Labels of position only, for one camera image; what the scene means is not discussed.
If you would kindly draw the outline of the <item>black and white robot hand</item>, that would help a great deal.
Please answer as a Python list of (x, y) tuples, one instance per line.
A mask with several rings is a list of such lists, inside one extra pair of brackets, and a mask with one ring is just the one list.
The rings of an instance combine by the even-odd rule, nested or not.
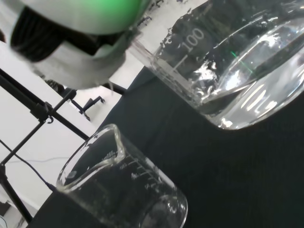
[(109, 82), (148, 0), (3, 0), (0, 26), (10, 50), (35, 75), (72, 89)]

